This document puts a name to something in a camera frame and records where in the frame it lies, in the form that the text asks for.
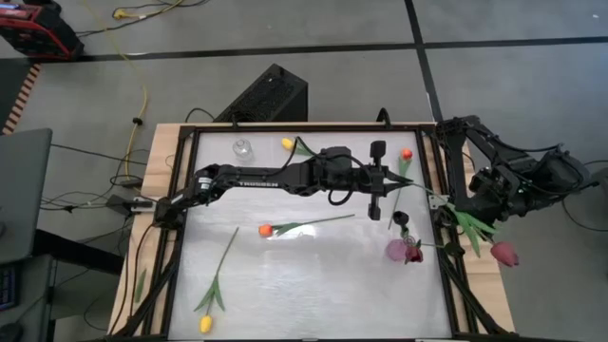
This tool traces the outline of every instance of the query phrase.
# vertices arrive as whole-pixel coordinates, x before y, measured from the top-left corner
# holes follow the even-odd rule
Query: black robotic arm
[[[593,185],[582,163],[560,145],[539,149],[511,146],[481,124],[476,116],[454,118],[437,124],[437,138],[446,155],[449,200],[458,211],[491,224],[511,215],[524,216],[563,200]],[[463,145],[469,139],[489,159],[466,191]],[[545,152],[540,161],[527,152]]]
[[[379,220],[379,198],[411,183],[411,180],[390,172],[387,166],[381,164],[386,154],[385,142],[371,144],[373,164],[369,165],[353,157],[350,149],[344,146],[326,148],[307,161],[289,164],[293,154],[280,168],[208,165],[196,171],[189,185],[172,199],[162,198],[158,201],[154,221],[163,228],[179,228],[183,225],[182,212],[185,209],[219,200],[224,192],[233,187],[282,189],[302,197],[318,191],[330,191],[329,201],[332,205],[344,204],[354,192],[371,194],[368,216]],[[352,167],[353,162],[359,167]],[[392,182],[385,184],[385,179]],[[344,191],[347,195],[342,200],[334,201],[333,191]]]

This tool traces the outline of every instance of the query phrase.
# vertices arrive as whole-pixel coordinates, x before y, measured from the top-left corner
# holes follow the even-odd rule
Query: gray floor
[[[114,25],[109,14],[118,1],[90,2]],[[76,30],[96,28],[81,1],[60,3]],[[430,42],[595,36],[608,30],[608,5],[599,0],[414,4],[423,37]],[[214,0],[170,11],[115,35],[131,53],[413,41],[405,6],[397,0]],[[114,53],[101,34],[84,42],[88,53]],[[608,159],[605,143],[599,143],[605,141],[608,126],[608,45],[459,48],[429,50],[427,55],[446,118],[475,114],[513,144],[564,142],[584,162]],[[13,56],[9,47],[0,47],[0,57]],[[371,121],[381,106],[395,121],[432,120],[413,50],[139,61],[150,104],[136,147],[149,147],[155,124],[181,122],[194,106],[220,113],[271,63],[309,82],[311,121]],[[140,105],[139,84],[124,62],[44,65],[18,130],[50,127],[56,143],[121,156]],[[484,163],[478,152],[473,156],[479,165]],[[145,152],[136,159],[145,161]],[[114,161],[53,149],[45,194],[103,192],[116,166]],[[134,172],[142,171],[134,166]],[[606,198],[599,192],[572,196],[568,203],[581,221],[604,228]],[[43,213],[40,222],[51,232],[81,239],[119,228],[122,218],[91,210]],[[519,333],[605,340],[608,234],[581,230],[554,206],[510,219],[499,237],[513,241],[522,259],[520,267],[503,270]],[[114,250],[117,238],[102,245]],[[60,274],[76,272],[63,267]],[[98,295],[110,298],[108,289],[116,282],[91,272],[64,290],[68,296],[81,294],[79,303],[89,303]],[[108,301],[91,310],[92,323],[107,325]],[[80,305],[68,309],[84,310]],[[59,322],[56,340],[101,334],[74,316]]]

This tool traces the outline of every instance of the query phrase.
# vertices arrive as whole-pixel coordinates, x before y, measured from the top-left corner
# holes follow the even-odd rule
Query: black cable
[[[126,302],[126,289],[129,286],[129,249],[128,248],[126,249],[126,252],[124,253],[124,260],[126,262],[124,263],[123,301],[121,302],[121,308],[118,310],[118,314],[116,315],[116,319],[114,320],[114,324],[112,324],[112,328],[110,328],[108,335],[111,335],[114,333],[114,329],[116,329],[116,325],[118,324],[119,319],[121,319],[121,314],[123,314],[124,303]]]
[[[126,157],[128,157],[128,156],[130,156],[131,154],[133,154],[133,153],[135,153],[135,152],[141,152],[141,151],[150,152],[149,150],[147,150],[147,149],[145,149],[145,148],[135,149],[135,150],[132,150],[131,152],[127,153],[126,155],[124,155],[123,159],[124,159],[124,158],[126,158]],[[119,172],[121,171],[121,166],[122,166],[122,165],[123,165],[123,161],[119,162],[118,167],[116,168],[116,174],[115,174],[115,176],[118,176],[118,175],[119,175]],[[109,193],[112,191],[112,189],[114,189],[114,187],[115,187],[116,185],[117,185],[117,184],[112,183],[112,184],[110,185],[110,187],[109,187],[107,190],[105,190],[105,192],[103,192],[101,195],[97,195],[97,196],[96,196],[94,199],[90,199],[90,200],[88,200],[88,201],[86,201],[86,202],[83,202],[83,203],[80,203],[80,204],[78,204],[78,205],[75,205],[74,207],[75,207],[75,208],[80,208],[80,207],[83,207],[83,206],[88,205],[90,202],[93,202],[93,201],[95,201],[95,200],[98,200],[98,199],[100,199],[100,198],[105,197],[107,194],[109,194]],[[66,195],[66,194],[70,194],[70,193],[80,193],[80,192],[77,192],[77,191],[72,191],[72,192],[69,192],[69,193],[65,193],[64,195]]]
[[[327,200],[329,201],[329,203],[331,205],[335,205],[335,206],[342,205],[351,199],[352,192],[353,191],[351,189],[351,190],[349,190],[349,193],[346,194],[346,196],[343,199],[341,199],[339,201],[333,201],[333,199],[332,199],[333,190],[330,190],[330,193],[327,195]]]
[[[582,228],[582,229],[586,229],[586,230],[590,230],[592,232],[599,232],[599,233],[608,233],[608,229],[598,229],[598,228],[592,228],[589,227],[587,225],[584,225],[580,222],[578,222],[577,220],[574,219],[574,217],[572,216],[572,214],[570,214],[570,212],[568,211],[568,208],[566,208],[566,199],[562,199],[561,200],[561,208],[563,208],[563,212],[566,213],[566,216],[573,221],[576,225],[578,225],[578,227]]]
[[[596,164],[596,163],[602,163],[602,162],[608,162],[608,160],[596,160],[596,161],[589,161],[584,163],[583,165],[592,165],[592,164]],[[592,232],[598,232],[598,233],[608,233],[608,229],[598,229],[598,228],[593,228],[590,227],[588,225],[582,224],[580,222],[578,222],[573,216],[572,214],[570,214],[570,211],[568,210],[568,208],[566,207],[566,198],[561,200],[561,208],[563,208],[563,212],[566,213],[566,216],[572,221],[574,222],[574,224],[578,225],[578,227],[582,228],[582,229],[586,229]]]
[[[592,165],[592,164],[601,163],[601,162],[608,162],[608,160],[589,161],[589,162],[584,163],[583,165],[587,166],[587,165]]]
[[[90,328],[98,330],[100,332],[106,331],[106,329],[96,327],[91,322],[89,322],[88,319],[86,319],[86,314],[88,314],[88,311],[91,310],[91,308],[93,308],[93,305],[95,303],[97,303],[100,299],[102,299],[104,297],[104,295],[107,295],[108,293],[110,293],[111,290],[114,290],[114,289],[109,289],[108,291],[102,292],[100,295],[97,296],[97,298],[93,299],[93,301],[86,307],[85,312],[83,313],[83,320],[85,321],[87,326],[89,326]]]
[[[57,148],[64,148],[66,150],[70,150],[70,151],[74,151],[74,152],[80,152],[80,153],[84,153],[84,154],[91,155],[91,156],[98,156],[98,157],[102,157],[102,158],[108,158],[108,159],[111,159],[113,161],[126,162],[125,159],[108,156],[106,154],[99,153],[99,152],[87,151],[87,150],[84,150],[84,149],[81,149],[81,148],[76,148],[76,147],[71,147],[71,146],[65,146],[65,145],[61,145],[61,144],[58,144],[58,143],[52,143],[51,146],[57,147]],[[147,163],[141,162],[141,161],[131,161],[131,160],[129,160],[129,162],[137,164],[137,165],[147,165]]]
[[[150,231],[150,228],[153,227],[153,224],[154,223],[150,223],[150,225],[145,229],[145,231],[143,232],[143,235],[142,235],[142,239],[140,239],[140,242],[137,244],[137,251],[135,252],[135,269],[133,270],[133,290],[131,291],[131,306],[129,307],[129,317],[133,315],[133,303],[134,303],[134,300],[135,300],[135,288],[137,287],[137,278],[138,278],[138,275],[137,275],[137,264],[138,264],[138,260],[140,258],[140,250],[141,250],[141,248],[143,246],[143,241],[145,240],[145,236]]]
[[[77,274],[77,275],[71,276],[71,277],[69,277],[68,279],[66,279],[66,280],[64,280],[64,281],[62,281],[62,282],[60,282],[60,283],[59,283],[59,284],[57,284],[57,285],[55,285],[54,287],[55,287],[55,288],[59,288],[60,286],[62,286],[62,285],[64,285],[64,284],[66,284],[66,283],[67,283],[67,282],[69,282],[70,280],[73,280],[73,279],[75,279],[75,278],[77,278],[77,277],[79,277],[79,276],[84,275],[84,274],[85,274],[85,273],[87,273],[88,271],[89,271],[89,270],[88,270],[88,269],[86,269],[86,270],[84,270],[83,272],[80,272],[80,273],[79,273],[79,274]],[[19,317],[17,317],[17,319],[15,320],[15,323],[19,322],[19,321],[20,321],[20,320],[21,320],[21,319],[22,319],[22,318],[23,318],[23,317],[24,317],[24,316],[25,316],[25,315],[26,315],[26,314],[27,314],[27,313],[28,313],[28,312],[29,312],[29,311],[30,311],[30,310],[31,310],[31,309],[34,307],[34,306],[36,306],[36,304],[37,304],[37,303],[38,303],[40,300],[42,300],[42,299],[43,299],[43,298],[45,298],[45,297],[46,297],[46,295],[44,295],[44,294],[43,294],[43,295],[39,296],[39,297],[38,297],[36,300],[34,300],[34,301],[31,303],[31,304],[29,304],[29,306],[28,306],[28,307],[27,307],[27,308],[26,308],[26,309],[25,309],[25,310],[24,310],[24,311],[23,311],[23,312],[22,312],[22,313],[19,315]]]
[[[211,118],[211,121],[214,121],[214,120],[216,119],[216,117],[214,117],[214,116],[213,116],[211,113],[209,113],[209,112],[208,112],[208,111],[206,111],[205,109],[198,108],[198,107],[194,107],[194,108],[192,108],[192,109],[190,110],[190,112],[188,113],[188,115],[186,115],[186,119],[184,120],[184,122],[185,122],[185,123],[187,123],[187,122],[188,122],[188,119],[190,119],[190,116],[192,115],[192,113],[194,113],[194,112],[195,112],[195,111],[197,111],[197,110],[198,110],[198,111],[201,111],[201,112],[203,112],[203,113],[205,113],[205,114],[207,114],[207,115],[208,115],[208,116]]]
[[[98,240],[98,239],[100,239],[100,238],[109,237],[109,236],[111,236],[112,234],[115,234],[116,232],[123,231],[123,230],[124,230],[124,228],[126,228],[126,226],[128,226],[128,225],[129,225],[129,224],[131,224],[131,223],[133,223],[133,222],[128,222],[128,223],[127,223],[128,219],[130,219],[130,218],[133,218],[133,217],[126,217],[126,220],[124,221],[123,226],[122,226],[121,228],[116,229],[116,230],[113,230],[113,231],[111,231],[111,232],[109,232],[109,233],[105,233],[105,234],[101,234],[101,235],[96,236],[96,237],[92,237],[92,238],[90,238],[90,239],[88,239],[88,240],[86,240],[86,241],[82,241],[81,243],[83,243],[83,244],[88,244],[88,243],[91,243],[91,242],[93,242],[93,241],[95,241],[95,240]]]
[[[485,135],[487,138],[494,140],[496,143],[501,144],[504,147],[516,150],[516,151],[520,151],[520,152],[546,152],[546,151],[551,151],[551,150],[555,150],[558,149],[558,147],[560,147],[560,144],[555,144],[553,146],[548,146],[548,147],[542,147],[542,148],[519,148],[519,147],[515,147],[513,145],[510,145],[506,142],[503,142],[496,134],[492,134],[490,132],[486,132],[480,128],[473,128],[471,127],[471,129],[475,130],[478,133],[481,133],[483,135]]]
[[[473,171],[477,170],[477,166],[475,166],[475,161],[471,158],[471,156],[467,155],[467,153],[465,152],[463,152],[463,156],[467,157],[471,161],[471,164],[473,165]]]
[[[59,195],[59,196],[56,196],[56,197],[54,197],[54,198],[52,198],[52,199],[44,199],[44,197],[43,197],[43,200],[45,201],[45,204],[53,204],[53,205],[58,205],[58,204],[55,204],[55,203],[53,203],[53,202],[54,202],[54,201],[56,201],[56,200],[60,200],[60,201],[66,202],[66,203],[68,203],[68,204],[75,204],[75,205],[79,205],[79,203],[76,203],[76,202],[72,202],[72,201],[65,200],[65,199],[60,199],[60,198],[62,198],[62,197],[68,196],[68,195],[76,195],[76,194],[78,194],[78,195],[92,195],[92,196],[96,196],[96,197],[97,197],[97,199],[105,199],[105,200],[108,200],[108,198],[107,198],[107,197],[105,197],[105,196],[102,196],[102,195],[99,195],[99,194],[95,194],[95,193],[90,193],[90,192],[83,192],[83,191],[70,191],[70,192],[66,192],[66,193],[63,193],[63,194],[61,194],[61,195]]]

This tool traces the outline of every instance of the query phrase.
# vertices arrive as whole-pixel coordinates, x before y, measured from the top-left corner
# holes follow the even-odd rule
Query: wire
[[[194,6],[198,6],[198,5],[204,5],[206,3],[208,3],[210,0],[200,0],[196,3],[193,4],[183,4],[180,3],[179,5],[177,5],[178,8],[187,8],[187,7],[194,7]],[[122,7],[121,9],[132,9],[132,10],[136,10],[136,9],[143,9],[146,7],[157,7],[157,6],[171,6],[173,4],[170,3],[165,3],[160,1],[159,4],[145,4],[145,5],[140,5],[140,6],[131,6],[131,7]],[[114,12],[112,13],[112,16],[114,15],[114,13],[116,12],[116,10],[118,10],[118,8],[114,9]],[[98,33],[102,33],[105,30],[108,31],[112,31],[112,30],[116,30],[116,29],[122,29],[122,28],[126,28],[129,27],[131,25],[135,25],[135,24],[139,24],[142,21],[154,18],[155,16],[162,14],[162,12],[158,13],[158,14],[153,14],[153,15],[147,15],[144,17],[139,17],[137,20],[133,20],[127,23],[123,23],[114,27],[109,27],[106,29],[90,29],[90,30],[86,30],[86,31],[77,31],[76,34],[78,35],[79,38],[84,38],[87,37],[89,35],[93,35],[93,34],[98,34]]]
[[[87,273],[88,271],[89,271],[89,270],[88,270],[88,269],[86,269],[86,270],[84,270],[83,272],[80,272],[80,273],[79,273],[79,274],[77,274],[77,275],[71,276],[71,277],[69,277],[68,279],[63,280],[63,281],[62,281],[62,282],[60,282],[59,284],[55,285],[54,287],[55,287],[55,288],[59,288],[60,286],[62,286],[62,285],[64,285],[64,284],[66,284],[66,283],[67,283],[67,282],[69,282],[70,280],[73,280],[73,279],[75,279],[75,278],[77,278],[77,277],[79,277],[79,276],[84,275],[84,274],[85,274],[85,273]],[[24,310],[24,311],[23,311],[23,312],[22,312],[22,313],[19,315],[19,317],[17,317],[17,319],[15,320],[15,323],[19,322],[19,321],[20,321],[20,320],[21,320],[21,319],[22,319],[22,318],[23,318],[23,317],[24,317],[24,316],[25,316],[25,315],[26,315],[26,314],[27,314],[27,313],[28,313],[28,312],[29,312],[29,311],[30,311],[30,310],[31,310],[31,309],[34,307],[34,306],[36,306],[36,304],[37,304],[37,303],[38,303],[40,300],[42,300],[42,299],[43,299],[43,298],[45,298],[45,297],[46,297],[46,295],[45,295],[45,294],[43,294],[43,295],[39,296],[39,297],[38,297],[36,300],[34,300],[34,301],[31,303],[31,304],[29,304],[29,306],[28,306],[28,307],[27,307],[27,308],[26,308],[26,309],[25,309],[25,310]]]
[[[135,269],[133,270],[133,290],[131,291],[131,305],[129,307],[129,316],[133,315],[133,303],[134,303],[134,299],[135,299],[135,288],[137,286],[137,264],[138,264],[138,260],[140,259],[140,250],[143,246],[143,241],[145,240],[145,236],[148,234],[148,232],[150,231],[150,228],[153,227],[153,223],[150,223],[150,225],[145,229],[145,231],[143,232],[142,238],[140,239],[140,242],[137,245],[137,251],[135,252]]]
[[[83,313],[83,320],[85,321],[85,323],[87,324],[87,326],[89,326],[90,328],[98,330],[100,332],[105,332],[105,329],[96,327],[91,322],[89,322],[88,319],[86,319],[86,314],[88,314],[88,311],[93,308],[93,305],[95,303],[97,303],[100,299],[102,299],[104,297],[104,295],[107,295],[112,290],[114,290],[114,289],[111,288],[109,290],[106,290],[106,291],[102,292],[100,295],[97,296],[97,298],[93,299],[93,301],[86,307],[85,312]]]
[[[548,146],[548,147],[542,147],[542,148],[519,148],[519,147],[515,147],[513,145],[510,145],[506,142],[503,142],[496,134],[492,134],[490,132],[486,132],[480,128],[474,128],[474,127],[470,127],[471,129],[475,130],[478,133],[481,133],[483,135],[485,135],[487,138],[494,140],[496,143],[501,144],[504,147],[508,147],[510,149],[516,150],[516,151],[520,151],[520,152],[546,152],[546,151],[551,151],[551,150],[555,150],[558,149],[558,147],[561,146],[560,143],[552,145],[552,146]]]
[[[147,85],[145,84],[145,80],[143,78],[142,73],[135,66],[135,64],[128,57],[126,57],[126,55],[124,53],[121,52],[121,48],[118,46],[118,43],[116,43],[116,40],[114,39],[114,36],[112,35],[112,33],[109,30],[107,30],[107,25],[104,23],[104,20],[99,15],[97,15],[97,13],[93,10],[93,8],[88,3],[88,0],[83,0],[83,3],[85,4],[86,8],[91,13],[91,15],[95,18],[95,20],[97,21],[97,24],[100,26],[100,28],[102,28],[104,30],[104,33],[105,33],[107,39],[110,41],[110,43],[112,44],[112,46],[116,50],[116,53],[118,53],[121,57],[123,57],[123,59],[126,61],[126,63],[133,69],[133,72],[135,73],[135,76],[137,77],[138,81],[142,84],[142,95],[143,95],[142,108],[140,109],[140,113],[138,114],[137,118],[133,119],[133,128],[131,129],[131,136],[129,137],[129,143],[126,146],[126,157],[125,157],[125,161],[124,161],[124,172],[126,174],[126,179],[129,181],[130,180],[130,177],[129,177],[129,155],[131,154],[131,150],[133,149],[133,141],[135,139],[135,133],[137,132],[137,127],[140,124],[143,124],[142,117],[143,117],[143,114],[145,113],[145,110],[146,110],[146,108],[148,106],[148,88],[147,88]],[[168,9],[165,9],[165,10],[160,11],[157,14],[153,14],[153,15],[158,15],[160,13],[163,13],[163,12],[167,11],[167,10]]]
[[[465,151],[463,151],[463,156],[465,156],[467,159],[469,159],[471,161],[471,164],[473,165],[473,170],[477,170],[477,166],[475,166],[475,161],[471,158],[471,156],[467,155],[467,153],[465,153]]]
[[[131,13],[127,13],[124,11],[124,8],[116,8],[114,9],[114,13],[112,14],[112,16],[114,17],[114,19],[123,19],[123,18],[142,18],[142,17],[146,17],[149,15],[159,15],[162,13],[165,13],[168,10],[172,10],[175,7],[177,7],[179,4],[181,4],[183,2],[183,0],[177,0],[174,4],[171,4],[170,6],[164,8],[164,9],[160,9],[154,12],[149,12],[149,13],[136,13],[136,14],[131,14]]]
[[[586,165],[593,165],[593,164],[596,164],[596,163],[601,163],[601,162],[608,162],[608,160],[596,160],[596,161],[589,161],[589,162],[584,163],[583,165],[585,165],[585,166],[586,166]]]
[[[608,162],[608,160],[596,160],[596,161],[589,161],[584,163],[583,165],[593,165],[596,163],[603,163],[603,162]],[[568,208],[566,207],[566,199],[562,199],[561,200],[561,208],[563,208],[563,212],[566,213],[566,216],[572,221],[574,222],[576,225],[578,225],[578,227],[582,228],[582,229],[586,229],[592,232],[598,232],[598,233],[608,233],[608,229],[598,229],[598,228],[593,228],[590,227],[588,225],[582,224],[580,222],[578,222],[573,216],[572,214],[570,214],[570,211],[568,210]]]
[[[136,150],[133,150],[133,151],[131,151],[131,152],[130,152],[129,154],[127,154],[127,155],[133,154],[133,153],[135,153],[135,152],[141,152],[141,151],[150,152],[150,151],[149,151],[149,150],[147,150],[147,149],[141,148],[141,149],[136,149]],[[122,164],[123,164],[123,162],[122,162],[122,161],[121,161],[121,162],[119,162],[118,167],[116,168],[116,175],[115,175],[115,176],[118,176],[118,175],[119,175],[119,172],[121,171],[121,166],[122,166]],[[112,183],[112,184],[110,185],[110,187],[109,187],[107,190],[105,190],[105,192],[103,192],[101,195],[97,195],[97,196],[96,196],[94,199],[91,199],[91,200],[88,200],[88,201],[86,201],[86,202],[83,202],[83,203],[80,203],[80,204],[78,204],[78,205],[75,205],[75,207],[80,208],[80,207],[83,207],[83,206],[85,206],[85,205],[89,205],[91,202],[93,202],[93,201],[95,201],[95,200],[98,200],[98,199],[104,198],[104,197],[105,197],[107,194],[109,194],[109,193],[112,191],[112,189],[114,189],[114,187],[115,187],[116,185],[117,185],[117,184]],[[60,197],[65,196],[65,195],[67,195],[67,194],[76,194],[76,193],[85,194],[84,192],[80,192],[80,191],[71,191],[71,192],[68,192],[68,193],[64,193],[63,195],[60,195],[60,196],[58,196],[57,198],[60,198]]]
[[[201,111],[201,112],[203,112],[203,113],[207,114],[207,115],[208,115],[208,116],[211,118],[211,121],[214,121],[214,120],[216,119],[216,117],[214,117],[214,116],[213,116],[211,113],[209,113],[209,112],[208,112],[208,111],[206,111],[205,109],[195,107],[195,108],[192,108],[192,109],[190,110],[190,112],[188,113],[188,115],[186,115],[186,120],[184,120],[184,122],[185,122],[185,123],[187,123],[187,122],[188,122],[188,119],[190,119],[190,116],[192,115],[192,113],[194,113],[194,112],[195,112],[195,111],[197,111],[197,110],[199,110],[199,111]]]
[[[98,153],[98,152],[91,152],[91,151],[86,151],[84,149],[80,149],[80,148],[76,148],[76,147],[71,147],[71,146],[65,146],[65,145],[61,145],[58,143],[52,143],[51,146],[53,147],[57,147],[57,148],[64,148],[66,150],[71,150],[71,151],[75,151],[75,152],[80,152],[80,153],[84,153],[87,155],[92,155],[92,156],[98,156],[98,157],[103,157],[103,158],[108,158],[111,159],[113,161],[118,161],[118,162],[126,162],[126,160],[121,159],[121,158],[116,158],[116,157],[112,157],[112,156],[108,156],[105,155],[103,153]],[[131,161],[132,163],[138,164],[138,165],[147,165],[147,163],[145,162],[141,162],[141,161]]]
[[[129,217],[129,216],[127,216],[127,217],[126,217],[126,219],[124,220],[123,226],[122,226],[121,228],[116,229],[116,230],[113,230],[113,231],[111,231],[111,232],[109,232],[109,233],[105,233],[105,234],[101,234],[101,235],[96,236],[96,237],[92,237],[91,239],[88,239],[88,240],[86,240],[86,241],[83,241],[82,243],[83,243],[83,244],[89,244],[89,243],[91,243],[91,242],[93,242],[93,241],[95,241],[95,240],[98,240],[98,239],[100,239],[100,238],[105,238],[105,237],[108,237],[108,236],[111,236],[111,235],[115,234],[116,232],[123,231],[123,230],[124,230],[124,228],[126,228],[126,226],[128,226],[129,224],[132,224],[132,223],[133,223],[133,222],[127,222],[127,221],[128,221],[128,219],[131,219],[131,218],[133,218],[133,217]]]
[[[599,233],[608,233],[608,229],[598,229],[598,228],[592,228],[589,227],[588,225],[584,225],[580,222],[578,222],[577,220],[574,219],[574,217],[572,216],[572,214],[570,214],[570,212],[568,211],[568,208],[566,208],[566,199],[562,199],[561,200],[561,208],[563,208],[563,212],[566,213],[566,216],[573,221],[576,225],[578,225],[578,227],[582,228],[582,229],[586,229],[586,230],[590,230],[592,232],[599,232]]]
[[[167,156],[167,158],[164,159],[164,164],[167,165],[167,166],[169,166],[169,168],[171,169],[171,171],[173,171],[173,165],[169,165],[169,162],[168,162],[169,158],[171,158],[171,157],[175,157],[175,155],[172,154],[170,156]]]
[[[330,190],[330,193],[327,195],[327,200],[331,205],[335,205],[335,206],[342,205],[351,199],[352,192],[353,191],[351,189],[351,190],[349,190],[349,193],[346,194],[346,196],[343,199],[341,199],[339,201],[333,201],[333,199],[332,199],[333,190]]]

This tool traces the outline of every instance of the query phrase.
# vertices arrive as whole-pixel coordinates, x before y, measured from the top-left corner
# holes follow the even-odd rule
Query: flower stem
[[[335,219],[346,219],[346,218],[351,218],[351,217],[353,217],[353,216],[354,216],[354,214],[345,215],[345,216],[336,217],[336,218],[322,218],[322,219],[316,219],[316,220],[312,220],[312,221],[308,221],[308,222],[303,222],[303,223],[300,223],[300,225],[305,225],[305,224],[313,224],[313,223],[318,223],[318,222],[326,222],[326,221],[335,220]]]

